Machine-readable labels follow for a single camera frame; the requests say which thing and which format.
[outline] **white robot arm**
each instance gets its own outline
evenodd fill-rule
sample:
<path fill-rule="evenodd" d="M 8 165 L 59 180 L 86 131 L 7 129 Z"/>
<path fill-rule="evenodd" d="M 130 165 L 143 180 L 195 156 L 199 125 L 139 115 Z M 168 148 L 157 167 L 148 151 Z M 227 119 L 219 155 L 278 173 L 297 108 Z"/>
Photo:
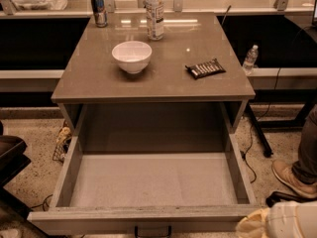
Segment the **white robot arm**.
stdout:
<path fill-rule="evenodd" d="M 316 238 L 317 201 L 279 202 L 259 209 L 237 225 L 239 238 Z"/>

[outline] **open drawer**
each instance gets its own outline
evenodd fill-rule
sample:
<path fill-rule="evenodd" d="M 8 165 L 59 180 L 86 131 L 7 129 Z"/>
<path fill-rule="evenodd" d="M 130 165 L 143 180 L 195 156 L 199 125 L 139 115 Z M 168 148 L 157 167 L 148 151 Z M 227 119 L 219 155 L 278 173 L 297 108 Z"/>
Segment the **open drawer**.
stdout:
<path fill-rule="evenodd" d="M 233 231 L 256 208 L 224 103 L 107 103 L 82 106 L 50 210 L 28 219 L 51 235 Z"/>

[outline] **drawer handle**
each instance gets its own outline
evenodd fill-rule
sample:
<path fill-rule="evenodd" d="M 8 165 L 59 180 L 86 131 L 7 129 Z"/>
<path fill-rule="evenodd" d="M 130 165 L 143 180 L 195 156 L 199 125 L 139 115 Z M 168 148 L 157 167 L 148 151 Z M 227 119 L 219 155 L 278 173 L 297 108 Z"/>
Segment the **drawer handle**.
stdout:
<path fill-rule="evenodd" d="M 139 235 L 138 226 L 135 227 L 135 237 L 136 238 L 170 238 L 170 236 L 171 236 L 171 226 L 168 226 L 168 232 L 166 235 L 163 235 L 163 236 L 141 236 L 141 235 Z"/>

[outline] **person's leg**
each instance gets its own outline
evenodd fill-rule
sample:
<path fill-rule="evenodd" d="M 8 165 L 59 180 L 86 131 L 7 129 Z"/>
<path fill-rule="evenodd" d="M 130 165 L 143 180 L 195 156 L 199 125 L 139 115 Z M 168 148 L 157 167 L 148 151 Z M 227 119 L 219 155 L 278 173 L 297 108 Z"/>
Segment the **person's leg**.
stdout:
<path fill-rule="evenodd" d="M 295 176 L 304 183 L 317 182 L 317 105 L 310 111 L 301 134 Z"/>
<path fill-rule="evenodd" d="M 317 197 L 317 106 L 310 111 L 302 130 L 298 162 L 272 163 L 276 178 L 306 198 Z"/>

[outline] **water bottle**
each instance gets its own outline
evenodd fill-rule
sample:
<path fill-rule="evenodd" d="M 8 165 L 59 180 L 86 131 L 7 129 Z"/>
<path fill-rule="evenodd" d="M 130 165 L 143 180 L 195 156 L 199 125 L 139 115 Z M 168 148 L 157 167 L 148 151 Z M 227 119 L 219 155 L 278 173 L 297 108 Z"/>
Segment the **water bottle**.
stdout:
<path fill-rule="evenodd" d="M 251 74 L 251 72 L 253 71 L 258 55 L 258 45 L 254 45 L 251 49 L 248 50 L 245 61 L 242 65 L 242 69 L 245 71 L 246 75 Z"/>
<path fill-rule="evenodd" d="M 148 37 L 151 40 L 160 40 L 163 36 L 163 5 L 163 0 L 145 0 L 145 6 L 147 9 Z"/>

